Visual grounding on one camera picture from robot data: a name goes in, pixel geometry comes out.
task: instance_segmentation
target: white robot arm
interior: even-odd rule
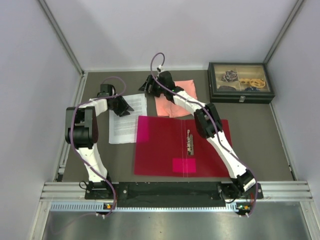
[[[113,110],[120,117],[129,115],[128,111],[133,111],[122,96],[106,99],[106,97],[108,98],[115,94],[116,91],[112,85],[102,84],[98,98],[90,99],[89,102],[80,105],[75,115],[75,125],[73,126],[74,147],[85,162],[88,163],[88,165],[85,164],[85,167],[89,175],[89,182],[92,183],[104,182],[104,179],[95,174],[92,169],[105,178],[108,176],[108,171],[101,161],[97,147],[99,137],[97,117],[107,110]],[[66,109],[65,140],[69,144],[71,143],[70,132],[74,111],[75,107]]]
[[[197,110],[201,111],[202,108],[199,106],[199,104],[202,107],[206,107],[206,104],[191,97],[184,90],[179,91],[178,95],[173,95],[173,102],[174,104],[186,109],[192,115],[194,115],[194,113]],[[218,137],[220,139],[220,142],[223,144],[224,148],[219,143]],[[247,168],[234,157],[237,155],[230,146],[226,138],[226,135],[222,129],[216,132],[213,137],[208,137],[206,140],[214,147],[214,149],[219,154],[220,158],[222,159],[223,163],[225,164],[228,170],[231,179],[237,179],[237,176],[243,176],[247,172]],[[254,178],[246,182],[243,186],[244,192],[250,189],[255,183],[256,180]]]
[[[175,86],[171,73],[164,71],[161,65],[157,70],[159,72],[157,81],[164,87],[160,86],[152,75],[149,75],[139,90],[155,97],[160,97],[161,94],[164,94],[168,101],[183,107],[191,113],[194,116],[199,135],[205,138],[218,152],[228,170],[232,182],[241,193],[247,192],[256,184],[256,180],[246,166],[239,161],[236,153],[228,143],[215,105],[213,103],[206,104],[200,102],[188,95],[183,88]],[[207,113],[209,113],[210,117],[214,120],[217,129],[214,129]]]

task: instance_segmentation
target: metal edge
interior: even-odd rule
[[[272,112],[272,115],[273,115],[273,119],[274,119],[274,122],[275,122],[275,126],[276,126],[276,129],[278,131],[278,134],[279,134],[279,137],[280,137],[280,141],[281,141],[281,144],[282,144],[282,148],[284,150],[284,155],[285,155],[285,158],[286,158],[286,161],[289,165],[289,169],[291,171],[291,174],[292,174],[292,177],[294,180],[299,180],[299,177],[297,175],[297,168],[295,166],[295,164],[293,163],[293,161],[291,161],[291,157],[290,157],[290,152],[288,150],[288,147],[287,147],[287,143],[285,141],[285,137],[283,135],[283,128],[277,118],[277,113],[275,111],[275,108],[272,104],[272,102],[270,102],[269,104],[270,106],[270,109],[271,109],[271,112]]]
[[[195,71],[195,70],[208,70],[208,64],[200,66],[169,66],[166,65],[165,69],[170,69],[170,71]],[[111,73],[111,72],[150,72],[150,67],[126,67],[126,68],[96,68],[88,69],[87,73]]]
[[[257,202],[312,202],[313,197],[306,181],[267,181],[261,184],[264,199]],[[46,182],[43,186],[40,201],[76,201],[86,202],[85,190],[79,188],[78,182]]]
[[[303,4],[305,3],[306,0],[297,0],[295,5],[293,6],[288,18],[286,19],[284,25],[282,26],[279,34],[277,35],[277,37],[275,38],[270,50],[268,51],[268,53],[266,54],[263,63],[267,64],[270,59],[272,58],[272,56],[274,55],[276,49],[278,48],[278,46],[281,43],[281,40],[283,39],[284,35],[286,34],[286,32],[288,31],[289,27],[291,26],[291,24],[293,23],[293,21],[296,19],[296,16],[298,15],[298,13],[301,11]]]
[[[32,227],[26,239],[41,240],[43,238],[50,208],[51,202],[39,202]]]
[[[312,240],[320,240],[319,215],[314,202],[300,202],[306,226]]]
[[[49,5],[47,4],[46,0],[36,0],[43,13],[45,14],[47,20],[49,21],[49,24],[52,26],[52,29],[54,30],[59,42],[62,44],[66,54],[68,55],[69,59],[71,60],[72,64],[74,65],[74,67],[76,68],[76,70],[79,72],[79,74],[83,74],[84,71],[79,63],[79,61],[77,60],[74,52],[72,51],[65,35],[63,34],[62,30],[60,29],[54,15],[52,14]]]

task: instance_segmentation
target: document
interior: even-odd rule
[[[113,111],[109,113],[109,143],[126,144],[137,140],[138,117],[147,116],[147,98],[144,93],[123,96],[134,111],[130,115],[119,117]]]

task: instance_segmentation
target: metal frame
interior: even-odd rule
[[[312,202],[313,197],[306,181],[261,181],[263,199],[257,202]],[[46,182],[40,202],[103,202],[112,204],[113,200],[86,200],[85,190],[78,182]]]
[[[84,71],[80,65],[80,63],[78,62],[74,52],[72,51],[65,35],[63,34],[63,32],[61,31],[54,15],[52,14],[48,4],[46,3],[45,0],[36,0],[43,13],[45,14],[46,18],[48,19],[50,25],[52,26],[54,32],[56,33],[56,36],[58,38],[58,40],[60,41],[60,43],[62,44],[64,50],[65,50],[65,53],[68,55],[68,57],[70,58],[72,64],[74,65],[74,67],[76,68],[76,70],[79,72],[79,74],[83,75],[84,74]]]
[[[297,0],[293,9],[291,10],[288,18],[286,19],[284,25],[282,26],[278,36],[276,36],[269,52],[266,54],[265,59],[263,60],[264,64],[267,64],[271,57],[274,55],[276,49],[278,48],[282,38],[284,37],[284,35],[286,34],[287,30],[289,29],[289,27],[291,26],[291,24],[293,23],[293,21],[296,19],[296,16],[298,15],[298,13],[301,11],[303,4],[305,3],[306,0]]]
[[[320,221],[315,203],[306,181],[262,181],[261,184],[264,199],[258,202],[300,202],[306,225],[313,240],[319,239]],[[49,211],[78,212],[77,208],[88,212],[87,206],[99,208],[101,204],[112,204],[112,200],[86,200],[85,190],[79,187],[78,182],[46,182],[43,186],[40,202],[29,240],[42,239],[45,226],[49,217]],[[207,207],[207,208],[116,208],[116,212],[231,212],[234,206]]]

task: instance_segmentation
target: gray table surface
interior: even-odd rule
[[[175,81],[194,80],[198,100],[209,103],[208,77],[205,70],[171,71]],[[141,93],[138,88],[145,82],[147,71],[90,72],[87,77],[82,101],[97,95],[101,82],[110,76],[121,77],[127,85],[124,95]],[[120,93],[122,83],[110,81]],[[148,116],[157,116],[153,96],[147,98]],[[258,181],[293,180],[279,137],[276,123],[268,104],[216,103],[221,119],[229,121],[232,146],[238,157],[255,173]],[[181,119],[192,119],[192,115]],[[163,177],[134,175],[135,143],[109,144],[109,112],[98,118],[99,140],[97,143],[101,160],[113,182],[191,182],[225,181],[217,177]],[[64,182],[87,181],[87,170],[70,150],[63,175]]]

